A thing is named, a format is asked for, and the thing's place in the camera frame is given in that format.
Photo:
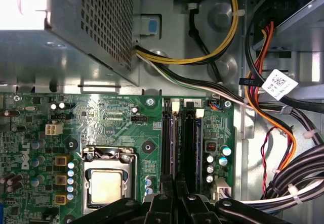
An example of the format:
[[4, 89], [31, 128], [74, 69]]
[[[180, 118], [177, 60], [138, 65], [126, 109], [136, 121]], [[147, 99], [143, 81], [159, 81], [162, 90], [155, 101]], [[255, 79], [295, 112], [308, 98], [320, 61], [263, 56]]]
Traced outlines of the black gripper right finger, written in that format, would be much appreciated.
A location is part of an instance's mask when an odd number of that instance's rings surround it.
[[189, 192], [184, 174], [176, 175], [177, 197], [187, 223], [287, 223], [287, 221], [232, 199], [215, 204]]

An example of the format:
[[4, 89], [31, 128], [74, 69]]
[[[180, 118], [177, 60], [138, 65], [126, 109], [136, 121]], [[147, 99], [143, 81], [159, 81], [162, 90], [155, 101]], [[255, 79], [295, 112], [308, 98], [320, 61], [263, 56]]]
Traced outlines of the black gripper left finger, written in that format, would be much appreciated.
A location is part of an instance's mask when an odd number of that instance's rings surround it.
[[160, 192], [146, 196], [140, 203], [122, 198], [83, 216], [83, 223], [173, 223], [174, 179], [171, 174], [160, 176]]

